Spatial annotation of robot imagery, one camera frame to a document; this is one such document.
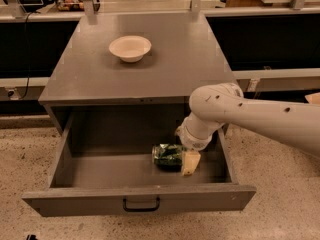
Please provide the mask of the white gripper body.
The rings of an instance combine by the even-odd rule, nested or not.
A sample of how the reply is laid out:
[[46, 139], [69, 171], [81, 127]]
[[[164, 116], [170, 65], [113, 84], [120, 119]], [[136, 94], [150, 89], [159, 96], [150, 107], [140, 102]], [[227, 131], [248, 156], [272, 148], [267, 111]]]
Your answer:
[[183, 146], [187, 149], [204, 150], [212, 140], [213, 133], [223, 126], [223, 123], [216, 121], [204, 121], [194, 113], [190, 113], [182, 124], [182, 133], [179, 137]]

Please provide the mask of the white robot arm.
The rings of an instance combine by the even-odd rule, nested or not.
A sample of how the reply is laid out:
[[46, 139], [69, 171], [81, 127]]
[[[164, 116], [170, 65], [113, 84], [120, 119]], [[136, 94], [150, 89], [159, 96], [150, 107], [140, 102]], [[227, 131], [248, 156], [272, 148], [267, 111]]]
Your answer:
[[187, 149], [205, 149], [214, 132], [233, 124], [320, 158], [319, 105], [246, 99], [238, 85], [222, 83], [195, 89], [189, 107], [176, 130]]

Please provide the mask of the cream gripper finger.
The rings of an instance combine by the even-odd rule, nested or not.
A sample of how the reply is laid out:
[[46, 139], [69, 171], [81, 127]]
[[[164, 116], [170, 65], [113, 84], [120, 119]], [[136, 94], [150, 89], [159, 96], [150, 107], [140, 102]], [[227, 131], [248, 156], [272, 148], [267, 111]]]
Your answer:
[[179, 127], [177, 127], [177, 129], [175, 130], [175, 135], [178, 136], [178, 137], [180, 137], [180, 136], [181, 136], [181, 133], [182, 133], [182, 127], [179, 126]]
[[198, 151], [190, 150], [182, 153], [181, 173], [183, 176], [192, 175], [201, 159], [201, 154]]

